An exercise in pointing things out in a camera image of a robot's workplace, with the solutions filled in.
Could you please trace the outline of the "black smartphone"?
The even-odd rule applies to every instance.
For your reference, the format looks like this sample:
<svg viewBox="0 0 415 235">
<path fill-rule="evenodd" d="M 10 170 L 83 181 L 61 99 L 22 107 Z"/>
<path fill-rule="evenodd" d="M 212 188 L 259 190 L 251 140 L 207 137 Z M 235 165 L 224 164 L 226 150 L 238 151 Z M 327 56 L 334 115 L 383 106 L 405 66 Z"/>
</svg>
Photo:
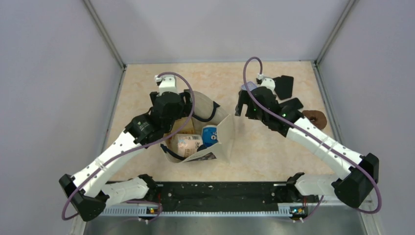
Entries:
<svg viewBox="0 0 415 235">
<path fill-rule="evenodd" d="M 287 100 L 285 102 L 280 103 L 280 107 L 284 108 L 284 107 L 291 107 L 292 109 L 295 110 L 300 110 L 304 107 L 304 105 L 302 104 L 302 102 L 298 99 L 298 98 L 292 98 L 290 100 Z"/>
</svg>

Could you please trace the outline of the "lavender phone case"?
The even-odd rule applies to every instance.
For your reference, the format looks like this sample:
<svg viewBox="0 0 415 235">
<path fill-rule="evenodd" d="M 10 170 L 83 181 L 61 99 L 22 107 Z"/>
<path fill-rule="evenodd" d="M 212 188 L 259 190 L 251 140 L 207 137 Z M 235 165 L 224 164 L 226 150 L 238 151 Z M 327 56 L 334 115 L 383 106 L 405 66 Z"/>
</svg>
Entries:
<svg viewBox="0 0 415 235">
<path fill-rule="evenodd" d="M 241 90 L 242 91 L 247 91 L 247 90 L 252 91 L 256 88 L 257 88 L 257 85 L 252 81 L 247 82 L 247 84 L 242 84 L 241 85 Z"/>
</svg>

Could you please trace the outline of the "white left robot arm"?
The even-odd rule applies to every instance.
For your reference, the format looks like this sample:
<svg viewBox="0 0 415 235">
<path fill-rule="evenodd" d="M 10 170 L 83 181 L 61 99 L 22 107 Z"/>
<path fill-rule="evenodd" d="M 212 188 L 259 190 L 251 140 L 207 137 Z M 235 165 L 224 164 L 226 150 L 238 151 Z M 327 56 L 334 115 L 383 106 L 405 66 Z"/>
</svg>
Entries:
<svg viewBox="0 0 415 235">
<path fill-rule="evenodd" d="M 195 94 L 183 76 L 162 72 L 155 76 L 155 82 L 159 90 L 150 93 L 152 107 L 134 117 L 117 139 L 85 168 L 59 179 L 67 196 L 61 212 L 63 220 L 80 216 L 88 222 L 119 203 L 155 200 L 157 185 L 146 174 L 127 181 L 108 182 L 133 157 L 176 134 L 172 129 L 177 120 L 185 118 L 188 123 L 192 118 Z"/>
</svg>

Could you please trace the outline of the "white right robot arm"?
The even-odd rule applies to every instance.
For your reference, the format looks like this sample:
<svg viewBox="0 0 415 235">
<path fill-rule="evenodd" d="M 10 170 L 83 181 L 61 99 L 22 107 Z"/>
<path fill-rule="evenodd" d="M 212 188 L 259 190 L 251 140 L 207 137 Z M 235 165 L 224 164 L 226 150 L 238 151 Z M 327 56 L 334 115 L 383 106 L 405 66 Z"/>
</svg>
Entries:
<svg viewBox="0 0 415 235">
<path fill-rule="evenodd" d="M 378 206 L 382 198 L 377 185 L 379 159 L 368 153 L 353 151 L 316 127 L 303 113 L 290 106 L 282 106 L 272 89 L 259 86 L 250 91 L 242 88 L 238 93 L 235 115 L 259 120 L 270 130 L 305 147 L 317 156 L 333 174 L 311 175 L 297 173 L 287 181 L 287 196 L 294 202 L 305 196 L 335 196 L 352 208 L 358 208 L 370 193 L 375 192 Z"/>
</svg>

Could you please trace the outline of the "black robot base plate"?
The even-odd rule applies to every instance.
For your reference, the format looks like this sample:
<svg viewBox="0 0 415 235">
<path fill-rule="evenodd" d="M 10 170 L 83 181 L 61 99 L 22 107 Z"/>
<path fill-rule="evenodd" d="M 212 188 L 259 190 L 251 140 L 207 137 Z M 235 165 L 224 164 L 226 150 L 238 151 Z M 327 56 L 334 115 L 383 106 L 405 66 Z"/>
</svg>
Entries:
<svg viewBox="0 0 415 235">
<path fill-rule="evenodd" d="M 318 202 L 285 182 L 157 182 L 144 199 L 163 212 L 276 212 L 281 203 Z"/>
</svg>

